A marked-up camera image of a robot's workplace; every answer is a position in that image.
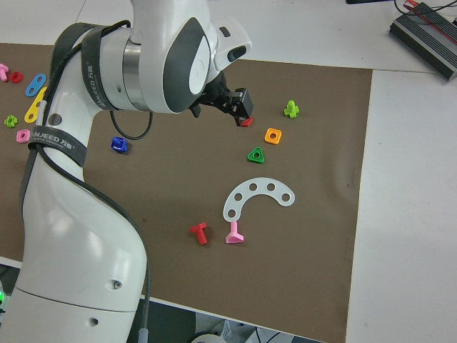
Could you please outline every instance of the green triangle toy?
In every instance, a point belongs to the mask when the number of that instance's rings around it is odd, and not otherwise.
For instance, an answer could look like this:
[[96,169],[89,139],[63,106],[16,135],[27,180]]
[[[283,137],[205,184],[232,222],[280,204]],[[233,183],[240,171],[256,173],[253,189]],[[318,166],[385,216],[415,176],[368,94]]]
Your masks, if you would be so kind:
[[256,147],[253,151],[251,151],[248,155],[248,161],[254,163],[264,163],[265,157],[263,157],[263,151],[260,147]]

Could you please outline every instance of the yellow toy piece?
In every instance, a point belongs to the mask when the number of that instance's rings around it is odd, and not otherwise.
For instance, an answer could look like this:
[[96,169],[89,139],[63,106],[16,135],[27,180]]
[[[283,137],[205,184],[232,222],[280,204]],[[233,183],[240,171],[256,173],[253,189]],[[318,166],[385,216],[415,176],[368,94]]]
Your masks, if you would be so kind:
[[38,118],[38,112],[40,107],[40,102],[43,100],[44,92],[48,87],[43,87],[41,91],[36,96],[34,103],[30,106],[29,110],[27,111],[26,115],[24,116],[24,121],[26,123],[33,123]]
[[283,133],[281,132],[281,130],[272,129],[270,127],[268,130],[266,130],[265,141],[270,144],[279,144],[282,134]]

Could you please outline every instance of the white curved toy piece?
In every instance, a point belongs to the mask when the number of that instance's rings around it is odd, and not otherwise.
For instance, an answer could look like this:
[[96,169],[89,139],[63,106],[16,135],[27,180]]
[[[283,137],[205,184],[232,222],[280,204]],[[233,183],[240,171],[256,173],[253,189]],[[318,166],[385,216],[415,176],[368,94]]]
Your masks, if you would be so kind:
[[228,222],[240,219],[244,203],[256,195],[269,195],[281,206],[291,206],[295,201],[295,194],[282,182],[256,177],[239,184],[230,193],[224,205],[224,219]]

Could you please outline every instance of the green toy nut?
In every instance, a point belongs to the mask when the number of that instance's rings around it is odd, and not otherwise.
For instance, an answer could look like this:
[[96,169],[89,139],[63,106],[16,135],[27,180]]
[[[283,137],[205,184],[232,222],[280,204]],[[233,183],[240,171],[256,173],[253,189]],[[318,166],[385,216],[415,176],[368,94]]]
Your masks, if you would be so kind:
[[15,116],[7,116],[5,119],[5,125],[7,125],[10,129],[15,127],[17,124],[17,118]]
[[294,100],[289,100],[287,103],[287,107],[284,109],[284,115],[288,116],[289,118],[296,118],[297,113],[300,112],[298,106],[295,105]]

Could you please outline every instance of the pink toy piece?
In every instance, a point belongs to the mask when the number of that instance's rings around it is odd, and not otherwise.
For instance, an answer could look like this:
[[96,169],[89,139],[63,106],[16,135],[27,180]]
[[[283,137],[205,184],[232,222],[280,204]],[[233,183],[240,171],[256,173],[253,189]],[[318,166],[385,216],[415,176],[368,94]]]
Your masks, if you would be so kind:
[[6,77],[6,73],[9,71],[8,67],[4,64],[0,63],[0,80],[3,82],[7,82],[8,78]]
[[30,138],[30,131],[28,129],[17,131],[16,141],[18,143],[27,143]]
[[230,233],[226,237],[227,244],[243,243],[244,236],[238,233],[238,223],[236,221],[230,223]]

